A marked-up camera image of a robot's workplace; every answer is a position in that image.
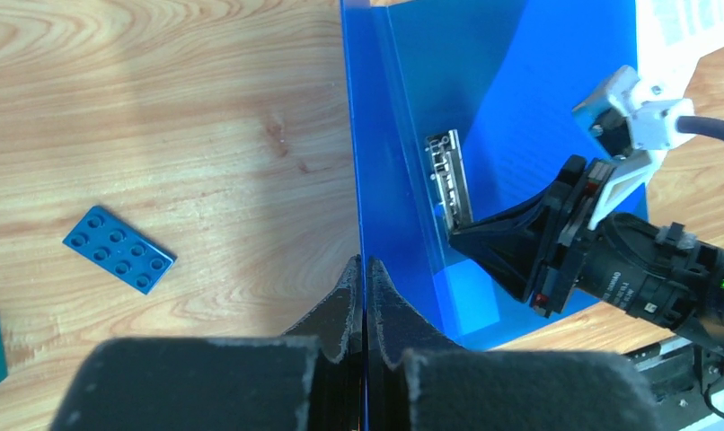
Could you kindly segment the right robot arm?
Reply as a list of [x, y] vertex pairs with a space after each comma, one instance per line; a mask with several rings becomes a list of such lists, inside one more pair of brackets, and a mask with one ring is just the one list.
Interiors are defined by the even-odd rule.
[[455, 228], [450, 246], [543, 317], [573, 290], [724, 356], [724, 250], [681, 224], [595, 216], [614, 167], [573, 155], [539, 194]]

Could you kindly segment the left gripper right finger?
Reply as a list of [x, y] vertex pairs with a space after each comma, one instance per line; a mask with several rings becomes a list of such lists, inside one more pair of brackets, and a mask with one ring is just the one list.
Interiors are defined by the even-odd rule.
[[624, 356], [471, 351], [366, 264], [370, 430], [661, 430], [647, 380]]

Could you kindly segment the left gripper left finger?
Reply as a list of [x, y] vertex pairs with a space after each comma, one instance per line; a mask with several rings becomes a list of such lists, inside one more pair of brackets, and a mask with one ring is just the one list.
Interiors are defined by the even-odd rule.
[[55, 430], [356, 430], [362, 265], [276, 337], [126, 337], [84, 360]]

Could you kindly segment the blue file folder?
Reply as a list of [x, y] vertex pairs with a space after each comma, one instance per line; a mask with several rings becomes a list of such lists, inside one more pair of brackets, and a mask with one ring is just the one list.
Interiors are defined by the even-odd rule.
[[[619, 66], [636, 65], [635, 3], [344, 1], [340, 15], [365, 271], [381, 260], [396, 291], [471, 351], [542, 328], [447, 247], [426, 139], [459, 133], [478, 218], [540, 191], [573, 154], [603, 156], [572, 111]], [[366, 273], [361, 292], [366, 379]], [[364, 394], [366, 419], [367, 379]]]

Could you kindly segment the printed paper sheet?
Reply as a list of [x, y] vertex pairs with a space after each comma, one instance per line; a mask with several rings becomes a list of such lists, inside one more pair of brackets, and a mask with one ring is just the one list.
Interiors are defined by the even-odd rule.
[[724, 48], [724, 0], [639, 0], [637, 70], [663, 77]]

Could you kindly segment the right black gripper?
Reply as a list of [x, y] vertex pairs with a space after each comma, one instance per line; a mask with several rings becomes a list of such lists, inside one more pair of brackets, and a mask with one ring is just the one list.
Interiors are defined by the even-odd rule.
[[572, 156], [556, 181], [496, 215], [454, 229], [452, 249], [544, 318], [565, 308], [587, 254], [587, 225], [614, 166]]

